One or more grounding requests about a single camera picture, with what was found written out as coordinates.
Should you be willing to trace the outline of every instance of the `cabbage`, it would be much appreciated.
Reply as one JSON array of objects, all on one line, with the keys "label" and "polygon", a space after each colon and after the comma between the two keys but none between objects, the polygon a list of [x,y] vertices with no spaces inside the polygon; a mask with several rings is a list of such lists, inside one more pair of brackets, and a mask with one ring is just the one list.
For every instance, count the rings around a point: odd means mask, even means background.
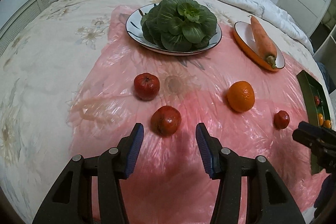
[{"label": "cabbage", "polygon": [[217,18],[195,0],[162,0],[141,19],[143,37],[174,52],[198,50],[216,34]]}]

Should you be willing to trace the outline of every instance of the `red apple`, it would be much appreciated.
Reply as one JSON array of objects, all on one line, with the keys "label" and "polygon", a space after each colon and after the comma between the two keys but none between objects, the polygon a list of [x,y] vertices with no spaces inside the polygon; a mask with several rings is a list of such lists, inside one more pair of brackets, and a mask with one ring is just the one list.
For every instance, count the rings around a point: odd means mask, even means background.
[{"label": "red apple", "polygon": [[151,129],[161,137],[172,136],[181,124],[181,114],[172,106],[160,107],[151,118]]},{"label": "red apple", "polygon": [[289,125],[289,122],[289,115],[284,110],[280,110],[274,115],[274,124],[278,129],[285,129]]},{"label": "red apple", "polygon": [[153,100],[159,93],[160,81],[150,73],[143,73],[134,79],[135,94],[142,100]]},{"label": "red apple", "polygon": [[315,101],[315,105],[319,106],[319,104],[320,104],[320,98],[318,96],[314,96],[314,101]]}]

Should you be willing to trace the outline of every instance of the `orange fruit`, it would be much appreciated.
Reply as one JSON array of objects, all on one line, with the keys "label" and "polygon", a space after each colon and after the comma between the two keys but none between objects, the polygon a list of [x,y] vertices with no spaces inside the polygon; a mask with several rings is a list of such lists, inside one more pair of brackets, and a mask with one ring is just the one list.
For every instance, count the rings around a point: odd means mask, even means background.
[{"label": "orange fruit", "polygon": [[323,123],[323,126],[326,128],[331,128],[331,121],[330,120],[325,120]]},{"label": "orange fruit", "polygon": [[317,114],[317,118],[319,119],[319,125],[323,125],[324,122],[324,117],[322,115],[322,113]]},{"label": "orange fruit", "polygon": [[233,110],[240,113],[250,110],[255,102],[253,88],[246,81],[234,83],[227,91],[226,96]]}]

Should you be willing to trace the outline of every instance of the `metal pin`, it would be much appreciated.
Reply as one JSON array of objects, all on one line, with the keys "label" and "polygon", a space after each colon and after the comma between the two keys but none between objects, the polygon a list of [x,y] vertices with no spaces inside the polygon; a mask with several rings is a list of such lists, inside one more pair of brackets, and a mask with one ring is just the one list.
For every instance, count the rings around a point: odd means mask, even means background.
[{"label": "metal pin", "polygon": [[258,156],[257,160],[260,162],[266,162],[266,158],[264,156]]},{"label": "metal pin", "polygon": [[81,158],[82,158],[81,155],[76,155],[76,156],[73,156],[73,157],[72,157],[72,160],[73,160],[73,161],[79,161]]},{"label": "metal pin", "polygon": [[231,150],[225,147],[225,148],[222,148],[222,149],[221,149],[221,152],[222,152],[224,155],[229,155],[229,154],[231,153]]},{"label": "metal pin", "polygon": [[109,149],[109,153],[114,155],[114,154],[117,154],[119,152],[118,148],[116,147],[112,147]]}]

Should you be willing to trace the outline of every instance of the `pink plastic sheet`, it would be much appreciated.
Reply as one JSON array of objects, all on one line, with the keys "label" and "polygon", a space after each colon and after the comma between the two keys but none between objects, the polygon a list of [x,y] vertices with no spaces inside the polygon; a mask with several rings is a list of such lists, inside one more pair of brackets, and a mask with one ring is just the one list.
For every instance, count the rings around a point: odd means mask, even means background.
[{"label": "pink plastic sheet", "polygon": [[[326,174],[311,176],[310,152],[292,140],[300,121],[308,121],[296,75],[303,67],[287,54],[284,69],[265,71],[235,43],[232,29],[221,24],[220,44],[206,53],[174,57],[149,51],[132,40],[125,21],[134,9],[117,7],[111,16],[109,44],[81,86],[70,111],[73,144],[70,154],[97,156],[129,135],[134,124],[144,125],[145,136],[134,173],[121,188],[131,224],[209,223],[218,181],[204,172],[195,139],[197,123],[222,145],[241,156],[264,155],[275,167],[301,211],[315,201]],[[133,80],[144,72],[160,79],[159,95],[143,102],[133,95]],[[254,107],[243,114],[231,111],[223,99],[240,80],[255,92]],[[151,115],[171,105],[182,124],[171,138],[150,131]],[[273,115],[289,113],[285,130],[276,130]],[[243,180],[240,222],[246,215],[246,180]],[[99,218],[97,186],[93,185],[93,213]]]}]

